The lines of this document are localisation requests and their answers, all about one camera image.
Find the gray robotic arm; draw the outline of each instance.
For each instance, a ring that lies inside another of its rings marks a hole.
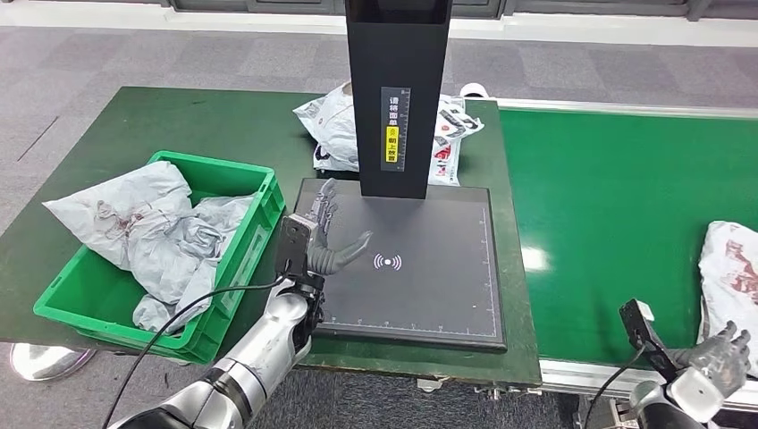
[[[342,250],[329,249],[333,181],[311,211],[282,219],[276,271],[284,276],[263,315],[200,380],[157,407],[110,429],[242,429],[257,415],[286,374],[310,351],[321,322],[324,275],[336,273],[366,250],[371,232]]]
[[[702,428],[745,385],[748,331],[735,338],[737,326],[729,322],[692,349],[667,349],[651,326],[653,312],[645,303],[632,299],[619,312],[631,345],[666,380],[663,385],[641,382],[632,390],[629,402],[640,428]]]

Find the white package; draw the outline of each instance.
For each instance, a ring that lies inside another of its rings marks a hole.
[[[481,121],[466,115],[465,107],[463,97],[440,96],[429,164],[429,184],[459,185],[460,141],[484,127]],[[315,169],[358,171],[358,143],[349,82],[293,112],[317,143],[313,154]]]
[[[216,266],[253,200],[205,198],[192,208],[190,193],[179,170],[160,161],[43,205],[84,245],[131,271],[147,292],[133,322],[154,332],[213,289]],[[208,305],[199,303],[167,331]]]
[[[758,350],[758,233],[739,223],[711,222],[700,255],[703,314],[699,340],[719,333],[731,320],[747,329],[750,350]],[[758,376],[751,354],[747,372]]]
[[[190,210],[191,192],[175,166],[157,162],[42,205],[85,246],[129,270],[127,231],[152,205],[170,207],[172,213]]]

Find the yellow label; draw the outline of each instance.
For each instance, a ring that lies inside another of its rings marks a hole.
[[[398,137],[400,134],[400,127],[387,127],[387,141],[386,149],[384,152],[384,161],[386,163],[398,162]]]

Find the black cable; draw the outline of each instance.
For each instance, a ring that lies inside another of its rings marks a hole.
[[[595,393],[594,398],[590,401],[590,408],[587,410],[587,415],[585,417],[585,425],[584,425],[585,429],[589,427],[590,416],[592,415],[594,404],[597,403],[597,400],[601,397],[602,393],[605,392],[605,390],[608,389],[608,386],[610,386],[611,383],[616,381],[616,379],[619,378],[619,376],[623,374],[624,371],[628,370],[632,365],[635,364],[635,362],[642,356],[643,351],[644,351],[644,347],[639,348],[637,352],[635,353],[635,355],[631,358],[631,360],[629,360],[626,364],[624,364],[621,368],[619,368],[618,371],[613,373],[613,375],[611,375],[611,378],[606,380],[605,383],[603,383],[602,386],[600,386],[600,390],[597,391],[597,393]]]
[[[137,369],[137,365],[139,365],[139,362],[142,361],[142,358],[145,357],[145,355],[150,351],[150,348],[152,348],[159,338],[161,338],[161,335],[165,332],[166,329],[175,321],[179,316],[183,315],[187,311],[189,311],[191,308],[193,308],[198,302],[202,301],[203,299],[208,299],[210,297],[213,297],[214,295],[218,295],[219,293],[225,293],[225,292],[232,292],[235,290],[266,290],[274,288],[282,282],[284,282],[284,279],[286,278],[285,275],[282,275],[280,277],[277,277],[276,280],[274,280],[271,283],[263,284],[259,286],[235,286],[233,288],[223,288],[218,290],[213,290],[208,292],[207,294],[203,295],[202,297],[195,299],[194,301],[190,302],[185,308],[177,312],[175,315],[173,315],[172,318],[168,319],[168,322],[166,322],[161,329],[156,332],[155,335],[153,335],[153,338],[150,340],[150,342],[145,345],[145,348],[140,351],[140,353],[137,355],[137,359],[134,361],[134,363],[131,365],[131,368],[129,372],[126,374],[126,377],[123,379],[123,382],[121,383],[121,388],[119,389],[118,393],[116,393],[116,397],[114,399],[113,404],[111,405],[110,409],[108,409],[108,414],[105,416],[105,421],[103,422],[102,429],[107,429],[108,424],[111,423],[111,418],[114,416],[114,412],[116,410],[116,407],[118,406],[119,400],[121,400],[121,396],[123,395],[123,392],[126,390],[126,385],[131,379],[131,376],[134,374],[134,371]]]

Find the green table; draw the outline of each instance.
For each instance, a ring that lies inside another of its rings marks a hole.
[[[708,223],[758,230],[758,110],[500,104],[543,388],[595,392],[630,358],[618,310],[631,298],[665,344],[692,347]],[[758,410],[758,382],[726,406]]]
[[[31,313],[32,305],[79,247],[39,203],[60,198],[143,165],[160,149],[213,156],[276,170],[285,200],[313,177],[313,141],[291,110],[316,97],[168,88],[122,88],[0,238],[0,340],[119,350]],[[460,181],[489,188],[501,270],[501,308],[509,350],[494,353],[407,343],[318,338],[304,364],[340,370],[452,377],[484,383],[541,383],[529,299],[494,102],[468,111],[487,125],[467,139]],[[270,280],[269,246],[253,282]],[[248,292],[227,334],[228,349],[256,320],[264,292]]]

